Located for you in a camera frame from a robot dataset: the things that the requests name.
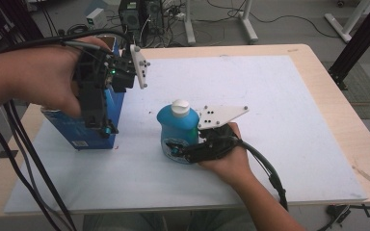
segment finger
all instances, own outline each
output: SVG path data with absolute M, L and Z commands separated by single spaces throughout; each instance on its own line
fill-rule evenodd
M 71 117 L 78 117 L 81 115 L 80 103 L 72 93 L 66 97 L 65 105 L 60 110 Z
M 84 38 L 80 38 L 78 40 L 81 40 L 81 41 L 84 41 L 84 42 L 87 42 L 87 43 L 91 43 L 91 44 L 94 44 L 94 45 L 98 45 L 98 46 L 101 46 L 103 48 L 106 48 L 106 49 L 110 50 L 110 47 L 106 44 L 106 42 L 104 42 L 100 38 L 84 37 Z

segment black stand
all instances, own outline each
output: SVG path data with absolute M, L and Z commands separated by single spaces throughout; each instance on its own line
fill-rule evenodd
M 347 77 L 348 72 L 357 63 L 359 58 L 370 46 L 370 13 L 360 25 L 356 34 L 338 56 L 335 63 L 330 67 L 329 74 L 334 82 L 342 90 L 345 90 L 343 80 Z

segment gray floor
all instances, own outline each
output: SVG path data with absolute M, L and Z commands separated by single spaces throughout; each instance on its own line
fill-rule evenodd
M 211 2 L 224 7 L 231 7 L 233 3 L 233 6 L 237 8 L 242 1 L 212 0 Z M 85 14 L 97 6 L 115 9 L 115 7 L 107 6 L 101 1 L 85 0 L 79 1 L 79 3 L 76 4 L 75 1 L 50 1 L 47 3 L 47 8 L 58 28 L 67 29 L 73 24 L 84 23 Z M 335 0 L 254 0 L 251 12 L 262 20 L 272 20 L 288 14 L 305 17 L 314 22 L 323 33 L 336 36 L 335 31 L 324 19 L 324 13 L 332 13 L 339 21 L 345 22 L 353 12 L 357 1 L 347 0 L 345 3 L 344 8 L 337 8 Z M 210 7 L 206 1 L 195 0 L 192 4 L 193 19 L 216 20 L 227 17 L 227 10 Z M 49 36 L 50 32 L 47 23 L 41 13 L 33 13 L 33 16 L 43 33 Z M 287 17 L 273 23 L 262 23 L 251 16 L 250 20 L 259 37 L 259 41 L 256 44 L 304 43 L 312 48 L 322 62 L 335 61 L 346 45 L 340 38 L 327 38 L 320 35 L 311 24 L 302 19 Z M 195 21 L 194 30 L 197 38 L 196 46 L 248 44 L 244 29 L 237 19 L 229 19 L 217 23 Z M 176 41 L 186 44 L 182 23 L 175 23 L 173 32 Z M 361 57 L 359 63 L 370 76 L 370 48 Z M 363 121 L 370 130 L 370 120 Z M 1 115 L 0 125 L 2 127 L 6 126 L 5 120 Z M 5 136 L 8 138 L 10 134 L 6 132 Z M 316 230 L 328 221 L 324 211 L 325 206 L 296 206 L 291 208 L 291 214 L 307 230 Z M 370 230 L 370 218 L 362 210 L 352 209 L 351 211 L 351 214 L 343 221 L 343 227 L 341 228 L 338 224 L 335 224 L 332 230 Z M 164 215 L 167 218 L 170 230 L 184 230 L 189 220 L 190 212 L 164 212 Z M 81 222 L 81 220 L 82 218 L 77 216 L 77 223 Z M 6 218 L 0 219 L 0 230 L 51 230 L 46 224 L 44 218 L 38 217 Z

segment table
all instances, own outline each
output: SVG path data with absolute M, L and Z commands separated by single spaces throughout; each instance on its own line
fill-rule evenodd
M 144 55 L 148 59 L 221 55 L 289 56 L 303 77 L 316 105 L 352 166 L 357 180 L 366 191 L 368 196 L 366 202 L 370 202 L 370 133 L 308 46 L 293 44 L 149 49 L 144 50 Z M 39 107 L 32 106 L 28 109 L 25 117 L 23 117 L 23 122 L 31 138 L 33 138 L 42 122 Z M 10 145 L 15 148 L 13 141 L 10 141 Z M 16 159 L 19 163 L 22 162 L 20 155 Z M 3 213 L 3 208 L 11 194 L 15 180 L 16 176 L 13 174 L 9 161 L 0 160 L 0 217 L 6 215 Z

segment blue bottle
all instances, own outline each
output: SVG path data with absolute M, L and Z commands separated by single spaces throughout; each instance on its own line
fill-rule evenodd
M 166 156 L 182 164 L 189 164 L 183 157 L 175 156 L 177 149 L 167 143 L 188 146 L 198 143 L 198 114 L 186 100 L 175 100 L 157 115 L 161 123 L 161 147 Z

